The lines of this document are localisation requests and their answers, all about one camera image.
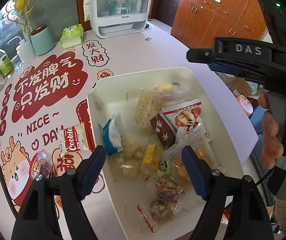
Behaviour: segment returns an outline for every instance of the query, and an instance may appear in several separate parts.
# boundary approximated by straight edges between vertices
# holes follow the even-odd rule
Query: mint green canister
[[[53,36],[46,25],[37,27],[30,33],[30,39],[37,56],[44,55],[55,46]]]

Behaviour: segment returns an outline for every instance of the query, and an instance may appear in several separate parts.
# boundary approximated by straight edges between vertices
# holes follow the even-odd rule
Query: metal bolt
[[[37,181],[42,180],[42,178],[43,178],[43,175],[42,175],[42,174],[36,175],[36,177],[35,177],[35,179],[36,179]]]
[[[244,176],[244,179],[247,181],[247,182],[251,182],[253,179],[250,175],[245,175]]]
[[[69,169],[69,170],[67,171],[67,174],[68,174],[68,175],[74,175],[75,172],[76,172],[76,169]]]
[[[221,172],[219,170],[212,170],[211,171],[214,176],[220,176]]]

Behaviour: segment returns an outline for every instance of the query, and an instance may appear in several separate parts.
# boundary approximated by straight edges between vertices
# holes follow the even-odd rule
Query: drawer handle
[[[223,11],[225,14],[227,14],[227,15],[229,15],[229,16],[231,16],[230,14],[228,14],[226,11]]]
[[[251,30],[248,26],[245,25],[244,27],[247,28],[250,32],[252,32],[254,34],[254,31]]]

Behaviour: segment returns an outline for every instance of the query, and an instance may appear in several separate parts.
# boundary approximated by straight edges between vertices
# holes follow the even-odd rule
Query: bottle with green label
[[[6,77],[10,77],[11,74],[14,72],[11,60],[7,56],[7,53],[2,49],[0,49],[0,71]]]

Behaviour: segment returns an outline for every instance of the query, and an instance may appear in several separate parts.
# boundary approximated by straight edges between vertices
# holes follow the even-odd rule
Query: storage container
[[[193,72],[187,68],[170,68],[124,74],[104,78],[98,81],[88,94],[88,107],[95,145],[103,145],[102,130],[106,122],[115,115],[121,131],[138,129],[134,116],[139,96],[144,91],[151,91],[155,86],[184,79],[191,86],[190,99],[199,98],[202,102],[200,117],[206,130],[213,138],[210,142],[220,170],[227,176],[242,178],[244,175],[240,160],[230,136]],[[135,240],[174,240],[195,228],[205,202],[196,195],[191,187],[180,198],[185,210],[166,219],[155,233],[138,214],[137,205],[148,207],[153,196],[149,195],[144,180],[129,177],[115,177],[106,161],[103,166],[106,182],[113,207],[127,239]]]
[[[100,38],[140,32],[145,28],[151,0],[84,0],[85,21]]]

